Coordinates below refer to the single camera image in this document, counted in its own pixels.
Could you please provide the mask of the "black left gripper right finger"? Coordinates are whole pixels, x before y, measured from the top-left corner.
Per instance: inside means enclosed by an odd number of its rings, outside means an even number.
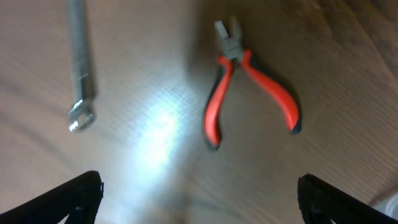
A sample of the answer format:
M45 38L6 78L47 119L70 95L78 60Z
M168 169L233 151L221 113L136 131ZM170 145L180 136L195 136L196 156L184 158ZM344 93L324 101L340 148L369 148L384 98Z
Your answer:
M297 183L298 207L305 224L397 224L396 219L312 174L305 174Z

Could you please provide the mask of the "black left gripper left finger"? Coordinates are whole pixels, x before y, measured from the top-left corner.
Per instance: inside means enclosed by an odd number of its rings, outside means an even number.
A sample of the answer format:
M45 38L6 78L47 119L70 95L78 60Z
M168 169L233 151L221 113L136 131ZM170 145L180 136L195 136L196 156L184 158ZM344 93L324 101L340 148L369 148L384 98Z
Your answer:
M104 183L95 170L1 214L1 223L94 224L103 198Z

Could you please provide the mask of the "silver combination wrench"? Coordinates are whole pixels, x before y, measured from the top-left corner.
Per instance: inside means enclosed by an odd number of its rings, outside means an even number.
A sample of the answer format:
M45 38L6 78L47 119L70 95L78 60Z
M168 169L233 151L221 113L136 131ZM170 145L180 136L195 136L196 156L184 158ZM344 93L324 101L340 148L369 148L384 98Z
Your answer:
M95 120L93 111L93 71L88 42L84 0L68 0L70 28L73 100L69 115L69 130L77 133L88 129Z

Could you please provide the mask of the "red black pliers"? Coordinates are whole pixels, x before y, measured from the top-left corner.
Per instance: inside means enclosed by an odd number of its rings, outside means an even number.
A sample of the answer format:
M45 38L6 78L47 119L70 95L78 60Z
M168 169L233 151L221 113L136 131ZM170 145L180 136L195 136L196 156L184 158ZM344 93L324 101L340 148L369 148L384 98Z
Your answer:
M224 97L234 70L243 68L246 74L257 83L283 112L287 128L291 134L298 134L302 130L302 112L299 100L294 97L281 78L266 70L257 62L253 52L245 48L242 42L242 30L235 17L226 29L222 21L215 21L215 31L218 37L220 54L218 57L218 77L213 84L203 114L203 132L208 145L217 150L221 146L222 132L220 128L220 111Z

